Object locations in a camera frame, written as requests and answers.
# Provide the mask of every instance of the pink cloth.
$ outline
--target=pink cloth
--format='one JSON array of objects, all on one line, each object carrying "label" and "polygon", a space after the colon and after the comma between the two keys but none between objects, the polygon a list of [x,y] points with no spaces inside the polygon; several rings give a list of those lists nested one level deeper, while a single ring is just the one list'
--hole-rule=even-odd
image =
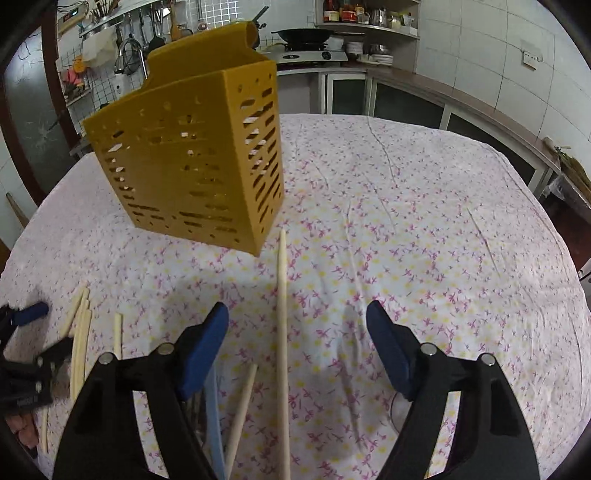
[{"label": "pink cloth", "polygon": [[[506,158],[450,132],[362,116],[285,115],[281,139],[285,201],[259,258],[135,228],[95,155],[78,162],[2,275],[3,303],[52,305],[48,320],[19,329],[9,354],[30,360],[58,339],[82,280],[94,314],[87,370],[113,349],[115,312],[130,357],[176,340],[223,301],[231,316],[217,369],[224,441],[248,364],[259,365],[232,476],[273,478],[283,227],[293,478],[373,478],[396,440],[394,390],[364,321],[373,299],[449,355],[496,355],[548,476],[591,417],[590,314],[563,240]],[[49,411],[47,474],[71,408],[64,378]],[[148,463],[162,473],[147,402],[137,400]],[[432,472],[444,466],[456,414],[452,395]]]}]

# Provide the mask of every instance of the yellow plastic basket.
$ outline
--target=yellow plastic basket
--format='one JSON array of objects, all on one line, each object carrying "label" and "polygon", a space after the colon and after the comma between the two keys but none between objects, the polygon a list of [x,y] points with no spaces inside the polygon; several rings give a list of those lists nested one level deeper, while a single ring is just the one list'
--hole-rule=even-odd
[{"label": "yellow plastic basket", "polygon": [[140,228],[259,255],[283,199],[277,65],[251,22],[148,58],[142,88],[84,122]]}]

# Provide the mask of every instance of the power outlet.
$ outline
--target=power outlet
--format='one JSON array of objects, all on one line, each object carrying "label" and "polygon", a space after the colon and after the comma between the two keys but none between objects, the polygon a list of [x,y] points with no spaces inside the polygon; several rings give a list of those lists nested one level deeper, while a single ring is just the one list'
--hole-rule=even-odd
[{"label": "power outlet", "polygon": [[538,58],[528,51],[523,51],[523,65],[536,70],[538,68]]}]

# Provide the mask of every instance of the screw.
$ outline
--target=screw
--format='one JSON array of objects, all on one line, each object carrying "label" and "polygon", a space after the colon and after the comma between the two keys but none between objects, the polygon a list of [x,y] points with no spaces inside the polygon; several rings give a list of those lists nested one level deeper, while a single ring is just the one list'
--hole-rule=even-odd
[{"label": "screw", "polygon": [[424,343],[421,345],[421,351],[427,356],[433,356],[437,353],[437,347],[432,343]]},{"label": "screw", "polygon": [[100,363],[101,365],[108,365],[108,364],[110,364],[110,363],[113,361],[114,357],[115,357],[115,356],[114,356],[114,355],[113,355],[111,352],[106,352],[106,353],[103,353],[103,354],[102,354],[102,355],[99,357],[99,363]]},{"label": "screw", "polygon": [[174,352],[174,345],[172,343],[163,343],[158,347],[158,353],[160,355],[170,355]]},{"label": "screw", "polygon": [[482,362],[485,365],[488,365],[489,367],[492,367],[496,363],[495,357],[493,357],[489,353],[485,353],[484,355],[482,355],[480,360],[482,360]]}]

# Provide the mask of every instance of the frying pan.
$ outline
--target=frying pan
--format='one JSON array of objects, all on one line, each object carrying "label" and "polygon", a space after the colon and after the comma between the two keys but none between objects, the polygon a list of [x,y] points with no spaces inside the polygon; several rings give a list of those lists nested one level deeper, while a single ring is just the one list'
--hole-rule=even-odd
[{"label": "frying pan", "polygon": [[302,45],[310,43],[324,43],[331,35],[330,30],[321,28],[289,28],[271,32],[278,34],[282,40],[292,45]]}]

